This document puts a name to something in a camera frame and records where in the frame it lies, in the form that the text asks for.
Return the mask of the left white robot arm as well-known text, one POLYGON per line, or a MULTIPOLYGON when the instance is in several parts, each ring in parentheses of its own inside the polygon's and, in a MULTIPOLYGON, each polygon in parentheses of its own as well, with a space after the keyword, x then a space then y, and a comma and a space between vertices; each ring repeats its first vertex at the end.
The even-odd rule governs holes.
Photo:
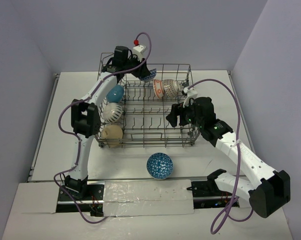
POLYGON ((74 99, 71 103, 71 127, 78 138, 75 142, 77 154, 65 178, 64 187, 76 199, 83 199, 88 194, 89 154, 93 139, 101 127, 99 106, 125 74, 145 80, 153 78, 156 73, 147 68, 147 57, 144 56, 146 49, 143 44, 136 44, 132 49, 117 46, 92 89, 83 99, 74 99))

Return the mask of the orange floral bowl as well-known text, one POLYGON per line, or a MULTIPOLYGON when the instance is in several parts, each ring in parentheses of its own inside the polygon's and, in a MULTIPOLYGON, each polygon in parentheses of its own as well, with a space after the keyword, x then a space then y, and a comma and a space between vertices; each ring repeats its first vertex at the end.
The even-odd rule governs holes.
POLYGON ((162 99, 165 95, 165 89, 162 85, 162 81, 159 79, 154 79, 153 80, 153 90, 154 90, 154 95, 158 99, 162 99))

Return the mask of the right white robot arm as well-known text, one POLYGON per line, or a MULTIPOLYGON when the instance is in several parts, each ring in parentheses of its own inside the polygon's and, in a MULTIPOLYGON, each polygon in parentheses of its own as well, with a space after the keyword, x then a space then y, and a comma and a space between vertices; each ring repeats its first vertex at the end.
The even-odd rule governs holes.
POLYGON ((188 106, 175 103, 166 120, 172 127, 191 124, 201 136, 229 157, 247 177, 236 179, 226 170, 211 173, 207 189, 214 196, 236 190, 235 195, 249 202, 253 211, 267 218, 291 200, 291 178, 284 171, 277 171, 256 156, 244 143, 236 139, 236 133, 223 120, 216 117, 209 97, 191 99, 188 106))

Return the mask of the yellow bowl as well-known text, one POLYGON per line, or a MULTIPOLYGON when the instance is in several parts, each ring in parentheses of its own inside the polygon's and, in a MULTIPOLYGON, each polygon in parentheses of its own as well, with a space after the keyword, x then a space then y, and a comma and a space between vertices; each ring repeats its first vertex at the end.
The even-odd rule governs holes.
POLYGON ((100 138, 104 140, 104 144, 109 148, 117 147, 123 138, 123 130, 119 125, 108 124, 100 133, 100 138))

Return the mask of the red patterned bowl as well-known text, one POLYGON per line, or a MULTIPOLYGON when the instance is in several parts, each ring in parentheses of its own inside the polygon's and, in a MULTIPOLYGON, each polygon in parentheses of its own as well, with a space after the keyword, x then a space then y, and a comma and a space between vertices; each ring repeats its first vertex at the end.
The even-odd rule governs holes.
POLYGON ((151 69, 149 71, 149 74, 147 74, 146 76, 140 77, 139 80, 145 83, 151 82, 157 75, 157 69, 151 69))

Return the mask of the grey patterned bowl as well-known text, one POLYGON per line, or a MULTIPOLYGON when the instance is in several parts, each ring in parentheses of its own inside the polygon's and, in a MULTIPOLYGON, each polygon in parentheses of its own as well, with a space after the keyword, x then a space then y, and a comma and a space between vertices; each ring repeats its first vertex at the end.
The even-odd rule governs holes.
POLYGON ((162 81, 165 93, 169 98, 175 98, 178 96, 180 85, 178 81, 174 79, 164 79, 162 81))

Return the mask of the plain blue bowl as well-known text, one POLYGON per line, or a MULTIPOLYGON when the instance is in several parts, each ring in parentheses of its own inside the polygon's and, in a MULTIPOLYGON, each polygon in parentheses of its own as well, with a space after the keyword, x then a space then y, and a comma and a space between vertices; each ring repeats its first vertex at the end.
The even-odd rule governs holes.
POLYGON ((124 88, 121 85, 113 87, 106 95, 106 99, 109 103, 119 103, 124 96, 124 88))

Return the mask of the blue patterned bowl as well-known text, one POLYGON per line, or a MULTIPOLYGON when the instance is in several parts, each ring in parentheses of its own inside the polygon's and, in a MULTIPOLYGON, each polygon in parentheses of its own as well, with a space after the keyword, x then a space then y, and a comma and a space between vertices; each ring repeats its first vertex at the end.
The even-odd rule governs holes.
POLYGON ((146 163, 147 172, 155 180, 167 179, 172 174, 173 168, 172 159, 162 152, 152 154, 146 163))

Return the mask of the grey wire dish rack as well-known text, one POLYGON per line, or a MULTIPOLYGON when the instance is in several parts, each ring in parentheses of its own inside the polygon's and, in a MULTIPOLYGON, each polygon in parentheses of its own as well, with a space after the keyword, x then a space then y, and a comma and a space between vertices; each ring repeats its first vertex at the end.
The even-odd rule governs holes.
POLYGON ((153 88, 153 81, 142 82, 131 74, 126 74, 119 82, 124 88, 122 100, 122 115, 113 123, 118 125, 123 132, 120 141, 110 137, 102 138, 103 128, 111 123, 106 123, 102 112, 108 104, 105 98, 99 107, 102 125, 95 136, 99 147, 111 147, 111 143, 119 144, 119 147, 185 147, 193 146, 199 137, 199 131, 187 124, 180 126, 177 117, 177 126, 172 127, 166 120, 171 112, 172 104, 182 103, 185 96, 182 94, 184 87, 193 83, 190 64, 180 63, 148 63, 149 70, 156 69, 156 80, 172 79, 180 85, 180 90, 175 97, 165 93, 162 99, 158 99, 153 88))

